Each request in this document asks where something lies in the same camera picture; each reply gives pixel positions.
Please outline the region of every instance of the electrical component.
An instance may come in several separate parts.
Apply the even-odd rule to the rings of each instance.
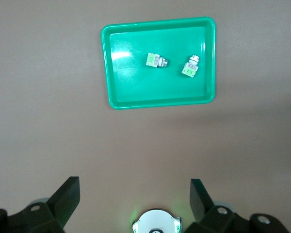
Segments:
[[[199,62],[198,56],[193,55],[192,57],[190,57],[189,62],[187,62],[184,65],[184,68],[182,70],[182,74],[185,74],[185,75],[193,78],[198,70],[198,66],[197,66],[198,62]]]
[[[146,65],[150,67],[166,67],[168,60],[155,53],[148,53]]]

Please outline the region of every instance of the green tray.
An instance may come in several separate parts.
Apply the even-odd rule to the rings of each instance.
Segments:
[[[215,23],[209,17],[108,25],[101,32],[109,103],[115,109],[209,103],[215,95]],[[167,67],[146,66],[148,53]],[[182,74],[199,56],[193,78]]]

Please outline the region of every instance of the bolt hole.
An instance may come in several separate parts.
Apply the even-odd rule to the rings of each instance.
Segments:
[[[40,209],[39,205],[35,205],[34,207],[31,208],[31,211],[37,211]]]
[[[218,208],[218,212],[220,214],[222,214],[222,215],[227,215],[228,214],[228,211],[225,208],[223,208],[223,207],[219,207]]]
[[[270,220],[269,220],[267,217],[265,217],[265,216],[259,216],[259,217],[258,217],[258,220],[259,220],[261,223],[264,223],[264,224],[270,224],[270,223],[271,223]]]

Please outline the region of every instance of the beige tabletop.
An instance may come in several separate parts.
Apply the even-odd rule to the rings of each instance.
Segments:
[[[214,101],[112,109],[101,29],[201,16],[217,26]],[[131,233],[150,208],[186,228],[191,178],[291,232],[291,0],[0,0],[0,208],[69,176],[81,201],[67,233]]]

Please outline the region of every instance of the black mount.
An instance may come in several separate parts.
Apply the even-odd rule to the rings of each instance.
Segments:
[[[196,222],[184,233],[289,233],[275,217],[254,214],[250,220],[215,205],[201,180],[192,179],[190,205]]]
[[[64,233],[79,202],[79,178],[69,177],[46,203],[31,204],[12,216],[0,209],[0,233]]]

